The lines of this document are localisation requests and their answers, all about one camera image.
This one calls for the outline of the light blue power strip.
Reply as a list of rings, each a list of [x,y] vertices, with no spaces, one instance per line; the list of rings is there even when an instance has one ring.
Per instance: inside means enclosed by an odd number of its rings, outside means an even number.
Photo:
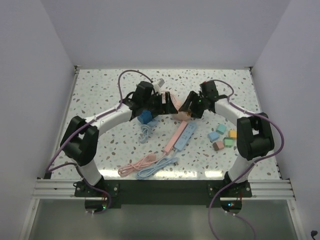
[[[181,152],[184,149],[184,147],[187,145],[189,139],[191,138],[191,136],[193,135],[196,129],[197,129],[197,124],[195,122],[189,122],[185,127],[185,129],[183,130],[180,137],[178,138],[178,140],[176,141],[174,145],[174,149],[176,151]]]

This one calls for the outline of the yellow charger plug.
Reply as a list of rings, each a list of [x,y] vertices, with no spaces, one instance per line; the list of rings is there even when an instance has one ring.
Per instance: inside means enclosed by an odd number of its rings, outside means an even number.
[[[233,140],[236,140],[237,139],[237,131],[234,130],[234,129],[231,129],[229,132],[228,132],[228,137],[233,139]]]

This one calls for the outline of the light green charger plug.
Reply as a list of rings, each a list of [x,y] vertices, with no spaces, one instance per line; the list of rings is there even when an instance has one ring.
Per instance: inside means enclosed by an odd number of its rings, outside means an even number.
[[[231,137],[225,137],[223,139],[223,144],[225,148],[231,148],[235,144],[236,140]]]

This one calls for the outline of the pink brown charger plug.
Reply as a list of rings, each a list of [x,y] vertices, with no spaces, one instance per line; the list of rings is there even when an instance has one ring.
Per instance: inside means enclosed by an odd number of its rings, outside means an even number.
[[[213,143],[213,149],[215,150],[215,151],[221,151],[221,150],[223,150],[224,148],[225,148],[225,145],[224,145],[224,143],[222,142],[222,141],[216,141],[216,142],[214,142]]]

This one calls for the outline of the pink round socket base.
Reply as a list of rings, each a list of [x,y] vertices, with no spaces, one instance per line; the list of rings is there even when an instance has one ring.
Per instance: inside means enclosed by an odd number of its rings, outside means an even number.
[[[183,103],[179,99],[176,99],[173,101],[173,105],[177,109],[178,113],[173,114],[172,117],[178,121],[189,121],[191,119],[191,117],[186,112],[179,111],[182,104]]]

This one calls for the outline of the turquoise charger plug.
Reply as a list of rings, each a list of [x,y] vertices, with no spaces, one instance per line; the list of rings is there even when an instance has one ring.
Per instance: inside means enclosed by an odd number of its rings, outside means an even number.
[[[220,135],[224,135],[227,130],[227,127],[224,124],[219,124],[216,128],[216,132]]]

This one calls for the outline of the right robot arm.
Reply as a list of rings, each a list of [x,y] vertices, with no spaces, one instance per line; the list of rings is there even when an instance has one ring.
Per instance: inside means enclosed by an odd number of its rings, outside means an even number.
[[[200,91],[190,91],[179,108],[194,119],[200,119],[205,110],[226,118],[236,126],[238,156],[233,166],[225,173],[223,192],[230,197],[240,190],[240,183],[248,180],[248,168],[254,160],[265,157],[275,147],[269,116],[253,113],[230,102],[230,96],[219,94],[214,80],[200,84]]]

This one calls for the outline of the pink power strip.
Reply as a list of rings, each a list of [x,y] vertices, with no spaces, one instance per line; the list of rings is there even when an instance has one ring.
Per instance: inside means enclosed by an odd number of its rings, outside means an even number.
[[[187,121],[183,121],[179,125],[179,127],[177,128],[177,130],[173,134],[172,138],[169,140],[169,142],[167,143],[167,145],[163,149],[163,152],[165,155],[168,155],[170,153],[170,151],[173,149],[174,145],[178,141],[179,137],[181,136],[181,134],[183,133],[183,131],[185,130],[187,125],[188,125]]]

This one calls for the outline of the light blue charger plug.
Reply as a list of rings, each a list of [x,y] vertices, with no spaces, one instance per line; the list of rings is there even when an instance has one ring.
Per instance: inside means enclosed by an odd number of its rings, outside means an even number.
[[[210,142],[217,141],[220,138],[220,134],[217,133],[216,131],[210,132],[207,136],[208,136]]]

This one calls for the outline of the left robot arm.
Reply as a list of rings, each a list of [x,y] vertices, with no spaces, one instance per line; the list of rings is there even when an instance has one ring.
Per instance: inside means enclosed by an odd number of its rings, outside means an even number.
[[[152,118],[178,113],[170,93],[161,93],[164,83],[161,78],[154,83],[141,81],[135,91],[120,100],[118,105],[98,115],[71,119],[60,146],[65,155],[77,164],[83,180],[87,182],[85,189],[92,196],[99,196],[105,188],[104,177],[94,161],[101,135],[133,120],[143,111],[149,111]]]

